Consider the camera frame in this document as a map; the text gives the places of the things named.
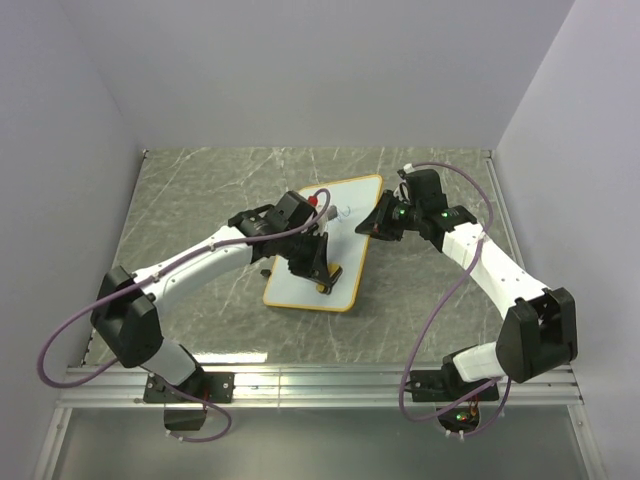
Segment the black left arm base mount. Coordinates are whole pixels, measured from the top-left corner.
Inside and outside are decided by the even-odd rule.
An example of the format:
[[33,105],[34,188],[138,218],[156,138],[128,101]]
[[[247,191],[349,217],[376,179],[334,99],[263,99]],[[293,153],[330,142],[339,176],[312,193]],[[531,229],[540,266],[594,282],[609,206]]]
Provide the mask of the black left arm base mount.
[[143,403],[162,405],[165,429],[170,433],[198,432],[208,414],[221,413],[231,426],[229,412],[223,405],[233,400],[235,374],[197,370],[178,386],[172,386],[159,375],[149,374]]

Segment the yellow black whiteboard eraser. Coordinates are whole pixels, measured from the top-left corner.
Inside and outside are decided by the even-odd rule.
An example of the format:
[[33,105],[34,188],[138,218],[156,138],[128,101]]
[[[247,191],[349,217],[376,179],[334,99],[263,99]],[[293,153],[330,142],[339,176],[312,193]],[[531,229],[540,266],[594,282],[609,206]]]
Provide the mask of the yellow black whiteboard eraser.
[[323,295],[329,295],[343,273],[343,269],[340,265],[330,263],[328,265],[329,281],[325,283],[318,283],[316,290]]

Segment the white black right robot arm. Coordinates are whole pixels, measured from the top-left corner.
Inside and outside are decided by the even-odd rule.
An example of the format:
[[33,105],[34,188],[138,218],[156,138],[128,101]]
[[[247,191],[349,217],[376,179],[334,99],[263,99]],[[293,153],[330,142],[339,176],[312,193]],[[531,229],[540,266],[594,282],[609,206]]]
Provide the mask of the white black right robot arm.
[[477,383],[493,378],[523,383],[576,359],[573,296],[526,273],[466,208],[425,210],[385,191],[355,231],[382,241],[399,241],[407,231],[418,233],[467,271],[499,311],[502,326],[496,341],[444,358],[441,386],[448,397],[464,399]]

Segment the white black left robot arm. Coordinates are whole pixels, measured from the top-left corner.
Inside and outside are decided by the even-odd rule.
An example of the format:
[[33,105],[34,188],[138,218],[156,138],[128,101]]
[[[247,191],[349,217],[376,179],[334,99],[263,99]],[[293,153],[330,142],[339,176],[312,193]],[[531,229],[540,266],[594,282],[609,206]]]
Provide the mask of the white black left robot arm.
[[274,205],[240,212],[186,251],[133,273],[115,267],[103,278],[90,321],[116,360],[167,383],[180,402],[201,396],[205,373],[181,344],[164,336],[162,318],[176,303],[218,277],[279,256],[292,273],[323,290],[337,281],[329,269],[326,209],[302,203],[288,212]]

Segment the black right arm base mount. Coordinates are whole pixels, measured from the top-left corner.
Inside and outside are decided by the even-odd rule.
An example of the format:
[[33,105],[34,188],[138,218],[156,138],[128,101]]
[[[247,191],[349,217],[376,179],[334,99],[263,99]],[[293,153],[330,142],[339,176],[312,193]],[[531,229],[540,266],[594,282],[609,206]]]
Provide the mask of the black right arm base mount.
[[[443,371],[412,370],[402,387],[399,407],[409,421],[436,422],[446,436],[463,440],[482,432],[502,413],[511,383],[507,382],[503,394],[498,383],[496,379],[464,383]],[[405,405],[406,394],[412,405],[433,404],[433,410],[421,415],[410,413]]]

